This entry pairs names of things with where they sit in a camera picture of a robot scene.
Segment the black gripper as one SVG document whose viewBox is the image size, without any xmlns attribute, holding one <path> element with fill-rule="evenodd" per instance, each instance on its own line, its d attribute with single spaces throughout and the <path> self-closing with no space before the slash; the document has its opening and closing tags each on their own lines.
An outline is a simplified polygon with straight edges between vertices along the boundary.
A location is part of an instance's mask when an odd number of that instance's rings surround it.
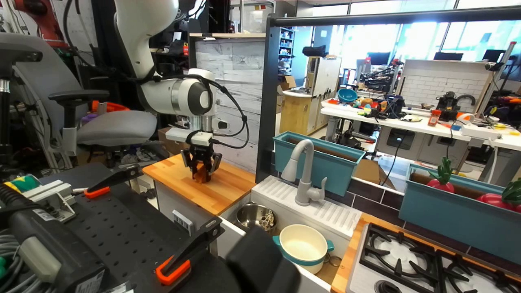
<svg viewBox="0 0 521 293">
<path fill-rule="evenodd" d="M 185 144 L 189 146 L 189 150 L 180 150 L 180 155 L 185 168 L 189 168 L 192 175 L 195 162 L 210 162 L 210 175 L 213 175 L 219 168 L 223 155 L 213 154 L 211 134 L 203 131 L 192 131 L 185 137 Z"/>
</svg>

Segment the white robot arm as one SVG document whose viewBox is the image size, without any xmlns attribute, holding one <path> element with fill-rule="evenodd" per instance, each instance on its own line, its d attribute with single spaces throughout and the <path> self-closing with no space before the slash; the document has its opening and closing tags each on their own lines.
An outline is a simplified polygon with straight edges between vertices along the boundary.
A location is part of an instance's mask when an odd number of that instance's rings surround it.
<svg viewBox="0 0 521 293">
<path fill-rule="evenodd" d="M 136 80 L 143 105 L 158 113 L 189 119 L 187 129 L 172 128 L 166 137 L 189 146 L 182 150 L 184 165 L 192 178 L 203 183 L 218 170 L 221 155 L 213 152 L 213 77 L 208 71 L 161 79 L 154 67 L 149 40 L 174 23 L 179 0 L 114 0 L 115 30 L 125 49 L 132 77 Z"/>
</svg>

